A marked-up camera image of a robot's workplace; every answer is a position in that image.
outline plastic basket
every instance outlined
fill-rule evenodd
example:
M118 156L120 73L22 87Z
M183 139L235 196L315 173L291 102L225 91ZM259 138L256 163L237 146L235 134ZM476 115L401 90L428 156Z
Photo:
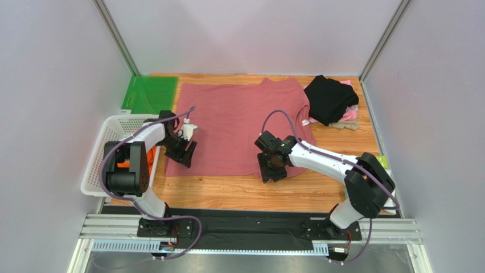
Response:
M104 121L101 132L94 145L93 152L91 153L91 157L89 158L83 182L81 183L81 191L83 194L98 197L108 196L102 190L99 182L99 171L104 153L104 144L111 140L121 140L128 137L138 130L143 125L143 121L148 118L158 118L158 116L151 114L113 115ZM159 150L158 147L153 162L154 166L157 165ZM150 185L153 183L155 168L152 170L153 171L150 174Z

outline gray floor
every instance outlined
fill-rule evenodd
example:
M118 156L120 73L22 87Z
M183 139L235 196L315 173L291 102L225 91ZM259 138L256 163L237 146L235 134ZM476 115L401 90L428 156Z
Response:
M359 246L352 245L352 255L356 255ZM118 267L149 258L145 253L92 253L96 263L103 267ZM106 272L90 264L88 273ZM271 256L271 255L214 255L187 254L174 260L161 262L149 261L137 266L115 272L230 272L230 273L284 273L284 272L394 272L413 273L408 249L405 245L371 245L362 258L345 266L329 264L324 257Z

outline folded black shirt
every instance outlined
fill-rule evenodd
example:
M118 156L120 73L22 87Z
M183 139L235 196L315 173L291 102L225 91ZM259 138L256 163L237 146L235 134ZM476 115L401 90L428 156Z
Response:
M305 93L310 101L310 117L326 126L339 121L347 107L359 103L359 97L350 85L323 75L316 76L305 88Z

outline wooden table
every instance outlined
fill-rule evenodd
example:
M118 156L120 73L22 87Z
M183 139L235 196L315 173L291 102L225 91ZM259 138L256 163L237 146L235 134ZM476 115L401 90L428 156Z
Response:
M151 76L177 76L179 82L173 111L176 111L182 84L258 84L267 77L273 81L296 78L308 85L314 76L274 75L208 75L208 74L159 74ZM311 130L317 146L347 155L370 152L378 155L376 139L372 130L364 94L357 77L329 77L335 80L351 80L359 96L357 120L359 129L336 129L312 124ZM182 176L165 177L165 149L161 150L155 174L153 191L171 207L210 209L282 210L298 212L328 212L345 200L345 187L336 180L307 170L296 177L276 183L263 184L254 176ZM126 202L113 200L112 204Z

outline pink folded cloth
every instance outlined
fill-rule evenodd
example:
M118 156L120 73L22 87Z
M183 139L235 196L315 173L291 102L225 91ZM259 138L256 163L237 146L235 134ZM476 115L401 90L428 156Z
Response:
M302 122L309 114L309 101L303 88L292 78L280 82L265 79L252 85L195 85L183 84L177 104L177 113L196 109L190 122L199 126L193 140L198 142L191 168L167 160L166 176L185 175L255 175L261 177L254 145L261 127L275 109L287 112L303 140L315 144L309 126ZM292 135L286 117L275 113L265 130L285 139ZM298 175L304 168L288 167L288 177Z
M347 84L347 85L350 85L352 86L352 82L351 80L345 80L345 81L340 81L341 84ZM342 116L342 118L339 120L340 121L353 121L354 119L357 118L357 110L356 110L357 106L356 105L352 105L350 107L347 107L347 109L345 110L345 113L344 113L344 116ZM309 118L308 119L311 123L317 123L319 121L317 121L316 119L314 118Z

